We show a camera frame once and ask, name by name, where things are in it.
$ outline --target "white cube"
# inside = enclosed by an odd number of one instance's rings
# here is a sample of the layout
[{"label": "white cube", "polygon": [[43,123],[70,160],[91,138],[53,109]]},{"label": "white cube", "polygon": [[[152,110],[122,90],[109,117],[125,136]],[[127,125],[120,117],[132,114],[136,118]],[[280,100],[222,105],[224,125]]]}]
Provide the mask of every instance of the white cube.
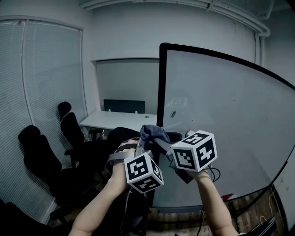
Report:
[{"label": "white cube", "polygon": [[164,185],[160,168],[147,153],[124,159],[127,183],[140,193],[146,193]]},{"label": "white cube", "polygon": [[171,146],[178,169],[200,172],[217,158],[214,134],[199,130]]}]

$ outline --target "black office chair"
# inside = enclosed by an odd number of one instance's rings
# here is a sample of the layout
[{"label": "black office chair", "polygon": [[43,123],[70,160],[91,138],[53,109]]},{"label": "black office chair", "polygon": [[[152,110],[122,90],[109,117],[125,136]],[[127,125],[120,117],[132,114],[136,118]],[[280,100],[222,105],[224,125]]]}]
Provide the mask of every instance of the black office chair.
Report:
[{"label": "black office chair", "polygon": [[113,129],[107,136],[108,153],[114,153],[122,142],[139,136],[139,132],[125,127],[117,127]]},{"label": "black office chair", "polygon": [[75,168],[76,161],[79,161],[88,171],[95,171],[101,175],[109,155],[107,141],[96,140],[96,135],[102,134],[103,130],[91,130],[89,133],[93,134],[93,140],[84,142],[84,134],[80,129],[76,116],[73,112],[70,112],[71,105],[66,101],[62,102],[58,105],[58,110],[61,118],[61,131],[73,146],[72,150],[65,152],[65,155],[71,157],[72,167]]},{"label": "black office chair", "polygon": [[111,205],[93,235],[126,235],[130,232],[145,235],[149,214],[148,201],[143,194],[127,189]]},{"label": "black office chair", "polygon": [[50,214],[58,218],[62,218],[63,224],[50,228],[50,226],[39,223],[23,213],[16,205],[11,202],[5,204],[0,199],[0,210],[4,216],[2,222],[4,229],[2,228],[3,234],[7,235],[30,235],[30,236],[68,236],[73,225],[73,220],[67,222],[64,216],[71,213],[69,210],[58,209]]},{"label": "black office chair", "polygon": [[49,186],[60,205],[84,206],[99,193],[94,188],[97,182],[90,173],[80,168],[62,169],[47,138],[37,127],[26,127],[18,139],[24,147],[25,166]]}]

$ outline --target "pipe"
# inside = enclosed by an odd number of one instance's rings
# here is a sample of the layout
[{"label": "pipe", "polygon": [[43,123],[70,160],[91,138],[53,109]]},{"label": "pipe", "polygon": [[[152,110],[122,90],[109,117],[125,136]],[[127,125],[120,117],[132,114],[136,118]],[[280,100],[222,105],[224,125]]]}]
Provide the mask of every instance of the pipe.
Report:
[{"label": "pipe", "polygon": [[258,34],[255,34],[255,64],[260,65],[260,39]]},{"label": "pipe", "polygon": [[238,22],[241,22],[248,27],[254,29],[258,32],[259,37],[268,37],[270,35],[269,28],[261,23],[259,20],[255,19],[252,16],[249,16],[248,14],[244,13],[241,10],[236,9],[235,7],[229,6],[228,4],[216,1],[216,0],[110,0],[110,1],[104,1],[102,0],[92,0],[90,2],[84,3],[81,6],[86,6],[86,10],[91,10],[97,7],[101,6],[107,6],[111,4],[117,4],[121,2],[134,2],[134,3],[146,3],[146,2],[162,2],[162,3],[176,3],[181,5],[189,5],[189,6],[196,6],[200,8],[206,8],[213,12],[217,12],[219,14],[225,15],[227,17],[230,17]]},{"label": "pipe", "polygon": [[207,8],[207,12],[211,10],[214,4],[215,4],[215,0],[212,0],[212,3],[210,3],[209,7]]},{"label": "pipe", "polygon": [[261,18],[261,20],[269,19],[269,17],[271,16],[271,12],[272,12],[272,9],[273,9],[274,2],[275,2],[275,0],[270,1],[269,5],[268,5],[268,8],[267,8],[267,13],[266,13],[266,15],[264,17]]},{"label": "pipe", "polygon": [[261,66],[266,68],[266,39],[265,37],[260,38],[260,44],[261,44]]},{"label": "pipe", "polygon": [[224,4],[222,2],[219,2],[219,1],[217,1],[215,3],[215,5],[213,6],[213,8],[215,6],[219,6],[219,7],[223,8],[223,9],[227,9],[227,10],[229,10],[231,12],[234,12],[234,13],[236,13],[236,14],[238,14],[238,15],[240,15],[240,16],[242,16],[242,17],[244,17],[244,18],[246,18],[246,19],[248,19],[250,21],[252,21],[256,25],[260,26],[263,30],[260,29],[259,31],[264,34],[264,37],[268,37],[271,34],[270,29],[265,24],[263,24],[259,20],[255,19],[254,17],[249,16],[248,14],[246,14],[246,13],[244,13],[244,12],[242,12],[242,11],[240,11],[240,10],[232,7],[232,6],[229,6],[227,4]]},{"label": "pipe", "polygon": [[121,3],[121,2],[131,2],[131,0],[110,0],[110,1],[104,1],[104,2],[101,2],[101,0],[99,0],[99,1],[100,1],[100,3],[88,6],[85,8],[85,10],[92,10],[92,9],[95,9],[98,7],[117,4],[117,3]]}]

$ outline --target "chair leg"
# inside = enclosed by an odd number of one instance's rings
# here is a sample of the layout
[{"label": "chair leg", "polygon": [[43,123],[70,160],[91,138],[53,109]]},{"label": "chair leg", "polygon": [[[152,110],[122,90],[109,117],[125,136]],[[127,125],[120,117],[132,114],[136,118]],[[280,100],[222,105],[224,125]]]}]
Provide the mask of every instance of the chair leg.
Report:
[{"label": "chair leg", "polygon": [[92,136],[92,141],[93,141],[93,142],[96,141],[96,133],[93,134],[93,136]]},{"label": "chair leg", "polygon": [[73,156],[71,156],[71,164],[72,164],[72,168],[75,169],[76,168],[76,160]]}]

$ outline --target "cable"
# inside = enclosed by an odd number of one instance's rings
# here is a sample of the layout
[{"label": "cable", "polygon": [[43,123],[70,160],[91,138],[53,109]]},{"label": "cable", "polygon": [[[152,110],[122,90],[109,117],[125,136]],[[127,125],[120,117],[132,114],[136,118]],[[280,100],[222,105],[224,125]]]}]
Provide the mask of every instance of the cable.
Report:
[{"label": "cable", "polygon": [[199,230],[198,230],[197,236],[199,235],[199,233],[200,233],[200,231],[201,231],[201,228],[202,228],[203,222],[204,222],[204,207],[202,207],[202,210],[201,210],[201,215],[200,215],[200,226],[199,226]]},{"label": "cable", "polygon": [[213,170],[211,170],[211,169],[210,169],[210,172],[211,172],[211,179],[212,179],[212,181],[214,181],[215,180],[215,174],[214,174]]},{"label": "cable", "polygon": [[217,180],[219,180],[219,178],[220,178],[220,176],[221,176],[220,170],[217,169],[217,168],[215,168],[215,167],[205,168],[205,169],[203,169],[203,170],[210,170],[210,171],[212,171],[212,170],[217,170],[217,171],[218,171],[218,173],[219,173],[218,178],[217,178],[217,179],[214,178],[214,179],[212,180],[212,182],[216,182]]},{"label": "cable", "polygon": [[274,191],[272,191],[272,187],[273,187],[273,184],[271,185],[271,195],[268,198],[269,199],[268,206],[271,209],[271,217],[273,217],[272,208],[271,208],[271,196],[275,193]]},{"label": "cable", "polygon": [[123,223],[124,223],[124,220],[125,220],[125,216],[126,216],[126,214],[127,214],[127,204],[128,204],[129,195],[132,194],[132,193],[135,193],[135,191],[132,192],[132,188],[130,188],[129,192],[126,193],[126,194],[124,194],[124,195],[121,197],[121,199],[122,199],[122,198],[124,198],[125,196],[127,196],[127,198],[126,198],[126,203],[125,203],[125,214],[124,214],[124,216],[123,216],[122,223],[121,223],[121,226],[120,226],[120,234],[121,234],[121,236],[122,236],[122,226],[123,226]]},{"label": "cable", "polygon": [[263,218],[265,221],[267,221],[267,220],[266,220],[266,218],[265,218],[264,216],[260,216],[260,223],[261,223],[261,225],[262,225],[261,218]]},{"label": "cable", "polygon": [[132,194],[132,193],[135,193],[135,191],[133,191],[133,192],[128,192],[128,193],[124,194],[121,198],[124,198],[125,196],[127,196],[127,195],[129,195],[129,194]]}]

